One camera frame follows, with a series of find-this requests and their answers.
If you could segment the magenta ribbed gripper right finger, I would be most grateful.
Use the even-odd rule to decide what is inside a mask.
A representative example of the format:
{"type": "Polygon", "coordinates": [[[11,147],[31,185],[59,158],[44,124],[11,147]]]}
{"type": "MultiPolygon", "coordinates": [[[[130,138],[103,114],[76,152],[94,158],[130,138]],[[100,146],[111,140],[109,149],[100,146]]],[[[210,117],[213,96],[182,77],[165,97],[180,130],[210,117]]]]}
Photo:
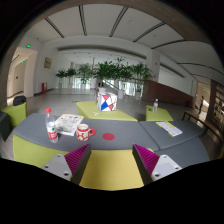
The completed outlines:
{"type": "Polygon", "coordinates": [[[132,153],[144,185],[181,170],[168,155],[159,156],[140,145],[134,144],[132,153]]]}

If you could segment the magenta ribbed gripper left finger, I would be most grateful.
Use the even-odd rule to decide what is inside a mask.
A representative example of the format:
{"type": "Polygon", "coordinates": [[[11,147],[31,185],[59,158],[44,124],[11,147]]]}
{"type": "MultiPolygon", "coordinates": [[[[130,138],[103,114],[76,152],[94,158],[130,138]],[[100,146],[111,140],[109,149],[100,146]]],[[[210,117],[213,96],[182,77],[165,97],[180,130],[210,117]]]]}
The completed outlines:
{"type": "Polygon", "coordinates": [[[79,185],[91,155],[91,145],[86,144],[72,152],[57,154],[42,169],[79,185]]]}

